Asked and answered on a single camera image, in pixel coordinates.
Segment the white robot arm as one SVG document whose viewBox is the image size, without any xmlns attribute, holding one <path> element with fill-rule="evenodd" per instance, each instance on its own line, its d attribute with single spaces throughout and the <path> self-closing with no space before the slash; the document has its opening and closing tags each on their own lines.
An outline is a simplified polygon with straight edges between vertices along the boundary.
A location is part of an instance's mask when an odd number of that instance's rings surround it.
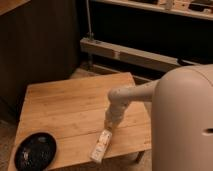
<svg viewBox="0 0 213 171">
<path fill-rule="evenodd" d="M 150 101 L 152 171 L 213 171 L 213 64 L 179 67 L 156 81 L 109 91 L 104 127 L 134 101 Z"/>
</svg>

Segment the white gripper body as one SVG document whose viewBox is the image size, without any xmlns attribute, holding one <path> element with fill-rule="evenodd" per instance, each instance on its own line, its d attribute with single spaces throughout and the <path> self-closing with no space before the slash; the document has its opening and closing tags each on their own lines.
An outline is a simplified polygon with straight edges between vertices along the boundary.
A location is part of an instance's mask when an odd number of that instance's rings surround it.
<svg viewBox="0 0 213 171">
<path fill-rule="evenodd" d="M 111 103 L 105 112 L 105 128 L 116 128 L 124 118 L 128 103 Z"/>
</svg>

